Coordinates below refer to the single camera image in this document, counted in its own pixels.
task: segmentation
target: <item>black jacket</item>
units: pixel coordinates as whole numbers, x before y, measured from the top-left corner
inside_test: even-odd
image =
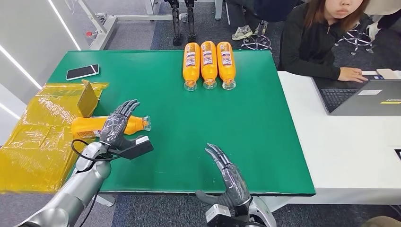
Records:
[[[334,44],[345,34],[340,23],[331,26],[315,23],[309,29],[304,20],[309,4],[302,4],[288,15],[281,36],[279,70],[290,73],[338,79],[340,68],[334,67]]]

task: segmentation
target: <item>orange bottle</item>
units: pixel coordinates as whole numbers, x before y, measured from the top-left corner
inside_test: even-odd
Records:
[[[198,87],[196,81],[199,79],[201,65],[200,48],[197,43],[188,43],[185,46],[183,62],[184,88],[194,91]]]
[[[223,80],[223,88],[225,90],[234,89],[236,86],[235,78],[235,62],[233,48],[228,42],[220,42],[217,44],[217,61],[218,72]]]
[[[107,117],[77,117],[72,121],[71,130],[74,138],[99,137],[100,131],[106,122]],[[128,119],[124,134],[132,135],[140,130],[150,131],[150,117],[131,116]]]
[[[213,89],[216,87],[217,77],[217,56],[216,46],[212,41],[205,41],[200,46],[200,71],[205,80],[203,86],[206,89]]]

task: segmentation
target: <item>humanoid robot hand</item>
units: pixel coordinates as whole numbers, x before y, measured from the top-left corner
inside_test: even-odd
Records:
[[[197,191],[196,196],[209,205],[220,204],[231,209],[249,202],[251,195],[237,165],[231,163],[221,148],[216,145],[208,143],[205,151],[213,158],[220,170],[226,192],[217,197]]]
[[[139,106],[139,102],[129,100],[119,106],[106,120],[100,133],[99,141],[118,150],[124,150],[132,145],[132,141],[124,138],[124,130],[132,111]]]

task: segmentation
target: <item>bottle cap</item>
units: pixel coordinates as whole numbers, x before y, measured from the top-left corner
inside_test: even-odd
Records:
[[[146,131],[150,131],[152,129],[150,125],[150,116],[142,117],[142,125],[143,129]]]
[[[184,83],[184,88],[187,91],[194,91],[194,90],[196,90],[196,88],[198,88],[198,86],[196,85],[196,81],[195,80],[187,80]]]
[[[203,87],[206,89],[213,89],[217,85],[216,81],[214,79],[206,79],[205,82],[203,82]]]
[[[225,90],[232,90],[236,87],[236,82],[233,79],[226,79],[223,82],[223,89]]]

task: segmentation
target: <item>smartphone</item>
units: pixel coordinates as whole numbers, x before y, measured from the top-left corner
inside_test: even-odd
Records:
[[[78,79],[99,74],[99,64],[68,70],[66,80]]]

